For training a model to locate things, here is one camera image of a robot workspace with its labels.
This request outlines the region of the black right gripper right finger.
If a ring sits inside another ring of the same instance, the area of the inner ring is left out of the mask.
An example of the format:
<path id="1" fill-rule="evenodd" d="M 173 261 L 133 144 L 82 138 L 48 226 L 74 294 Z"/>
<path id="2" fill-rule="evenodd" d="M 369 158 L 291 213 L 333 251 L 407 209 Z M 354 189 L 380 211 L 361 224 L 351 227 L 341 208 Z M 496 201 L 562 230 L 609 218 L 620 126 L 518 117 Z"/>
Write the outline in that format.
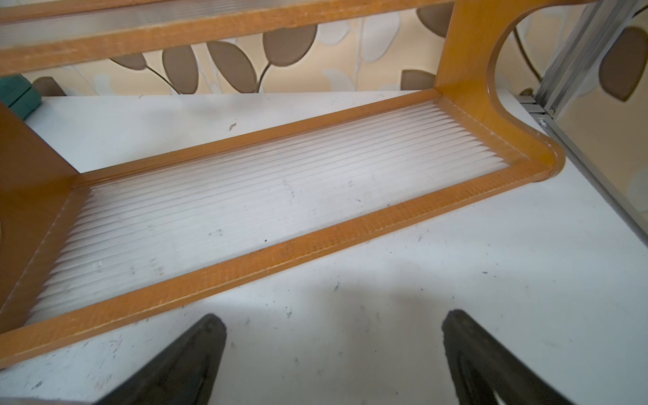
<path id="1" fill-rule="evenodd" d="M 445 357 L 460 404 L 570 404 L 467 312 L 441 326 Z"/>

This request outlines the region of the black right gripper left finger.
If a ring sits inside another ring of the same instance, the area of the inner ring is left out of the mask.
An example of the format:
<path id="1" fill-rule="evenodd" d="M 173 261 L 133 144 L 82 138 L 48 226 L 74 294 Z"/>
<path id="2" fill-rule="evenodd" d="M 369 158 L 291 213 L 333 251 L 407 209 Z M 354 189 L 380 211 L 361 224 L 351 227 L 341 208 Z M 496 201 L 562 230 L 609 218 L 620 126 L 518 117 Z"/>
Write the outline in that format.
<path id="1" fill-rule="evenodd" d="M 207 404 L 224 354 L 227 328 L 207 314 L 99 404 Z"/>

